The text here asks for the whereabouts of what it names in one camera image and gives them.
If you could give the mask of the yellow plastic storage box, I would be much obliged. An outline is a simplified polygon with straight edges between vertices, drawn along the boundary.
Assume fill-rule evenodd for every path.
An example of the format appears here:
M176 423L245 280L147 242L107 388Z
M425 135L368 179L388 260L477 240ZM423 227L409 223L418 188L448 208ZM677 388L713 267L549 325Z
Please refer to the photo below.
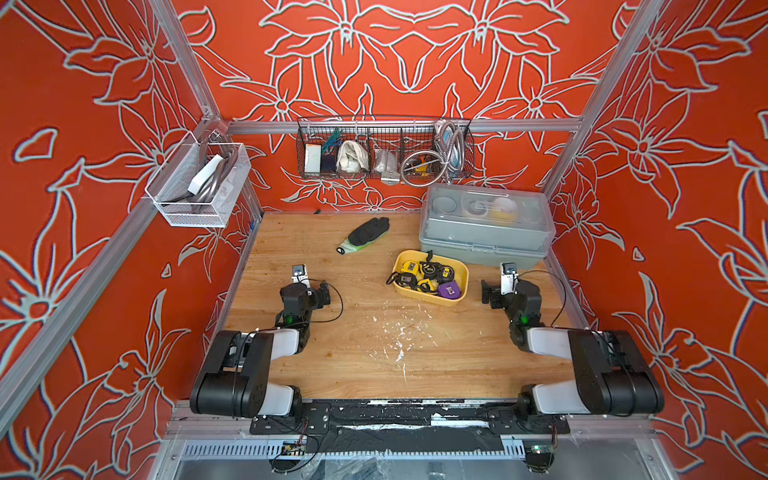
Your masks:
M468 293L469 269L432 251L404 250L386 280L399 294L441 306L455 306Z

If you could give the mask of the purple tape measure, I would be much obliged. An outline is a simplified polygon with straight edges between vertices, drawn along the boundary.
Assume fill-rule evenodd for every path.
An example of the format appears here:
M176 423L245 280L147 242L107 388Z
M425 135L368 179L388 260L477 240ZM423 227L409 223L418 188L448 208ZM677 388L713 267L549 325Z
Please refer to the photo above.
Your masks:
M456 281L444 282L438 285L437 294L444 299L458 300L463 292Z

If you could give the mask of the round black tape measure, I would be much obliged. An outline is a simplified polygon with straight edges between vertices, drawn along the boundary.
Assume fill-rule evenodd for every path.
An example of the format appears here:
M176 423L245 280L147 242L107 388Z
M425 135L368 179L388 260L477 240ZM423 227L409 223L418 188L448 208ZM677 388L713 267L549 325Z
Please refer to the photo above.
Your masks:
M450 265L435 263L434 267L435 267L434 280L438 284L449 283L455 280L455 270Z

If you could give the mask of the small yellow 2m tape measure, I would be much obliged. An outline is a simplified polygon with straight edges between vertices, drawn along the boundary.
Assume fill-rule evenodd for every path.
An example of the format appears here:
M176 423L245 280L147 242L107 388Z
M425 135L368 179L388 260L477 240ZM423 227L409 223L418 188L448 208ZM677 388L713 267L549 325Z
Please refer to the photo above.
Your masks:
M422 279L418 282L417 288L422 293L436 294L438 291L437 283L430 279Z

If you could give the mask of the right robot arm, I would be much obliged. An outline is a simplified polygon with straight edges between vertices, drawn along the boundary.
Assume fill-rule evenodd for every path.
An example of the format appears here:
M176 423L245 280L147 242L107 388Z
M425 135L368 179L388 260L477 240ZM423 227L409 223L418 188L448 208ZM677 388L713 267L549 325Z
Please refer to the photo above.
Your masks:
M624 417L663 411L662 388L628 332L547 326L541 320L541 291L524 280L513 286L483 280L481 301L505 313L510 338L521 351L571 362L572 380L522 388L520 416Z

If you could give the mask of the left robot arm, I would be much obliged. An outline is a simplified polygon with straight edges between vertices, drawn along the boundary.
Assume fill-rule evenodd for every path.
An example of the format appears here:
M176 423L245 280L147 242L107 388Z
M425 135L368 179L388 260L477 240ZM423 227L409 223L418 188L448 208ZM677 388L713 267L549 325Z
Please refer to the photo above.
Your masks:
M280 289L283 309L273 328L218 332L190 393L191 411L234 418L300 417L300 389L271 382L271 363L303 352L312 315L332 303L332 288L326 281L291 283Z

